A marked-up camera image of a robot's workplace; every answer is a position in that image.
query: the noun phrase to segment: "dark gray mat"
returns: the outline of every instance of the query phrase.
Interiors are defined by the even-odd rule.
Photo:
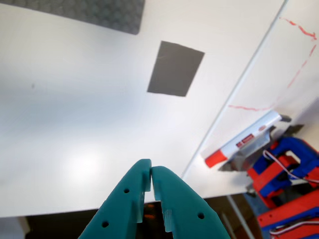
[[[0,0],[0,3],[138,34],[145,0]]]
[[[162,41],[148,92],[186,96],[204,52]]]

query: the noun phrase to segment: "white cable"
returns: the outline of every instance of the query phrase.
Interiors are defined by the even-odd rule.
[[[267,158],[267,159],[274,160],[276,163],[279,164],[279,166],[281,166],[285,170],[286,173],[288,173],[293,178],[302,179],[302,180],[305,180],[305,181],[308,181],[308,182],[312,182],[312,183],[319,183],[319,180],[300,178],[300,177],[297,177],[296,175],[292,174],[291,172],[289,172],[289,170],[271,152],[269,152],[267,150],[263,151],[263,156],[265,158]]]
[[[270,233],[270,235],[279,235],[279,234],[285,233],[286,231],[290,231],[290,230],[292,230],[292,229],[294,229],[294,228],[297,228],[297,227],[299,227],[299,226],[301,226],[301,225],[305,225],[305,224],[315,224],[315,225],[319,225],[319,221],[300,222],[300,223],[296,223],[296,224],[294,224],[294,225],[292,225],[292,226],[290,226],[290,227],[287,227],[287,228],[285,228],[285,229],[283,229],[283,230],[281,230],[281,231],[278,231],[278,232],[269,231],[269,233]]]
[[[227,226],[228,229],[229,229],[231,238],[232,238],[232,239],[237,239],[236,235],[234,234],[234,230],[233,230],[233,228],[231,227],[231,224],[230,224],[228,218],[226,217],[226,215],[225,215],[224,213],[222,213],[221,216],[222,216],[223,221],[225,222],[226,226]]]

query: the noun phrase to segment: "white marker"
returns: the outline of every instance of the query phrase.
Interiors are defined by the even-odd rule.
[[[265,131],[269,130],[274,125],[274,123],[280,121],[281,119],[282,116],[276,111],[268,112],[259,120],[257,120],[253,125],[242,131],[240,134],[238,134],[236,137],[222,146],[219,150],[206,158],[205,163],[208,167],[211,168],[217,163],[230,159],[248,142],[257,138]]]

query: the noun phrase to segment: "white table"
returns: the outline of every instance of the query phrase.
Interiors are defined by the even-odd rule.
[[[281,4],[147,0],[137,36],[0,4],[0,217],[98,208],[141,158],[181,176]],[[205,52],[186,97],[147,93],[162,40]],[[249,183],[203,175],[203,197]]]

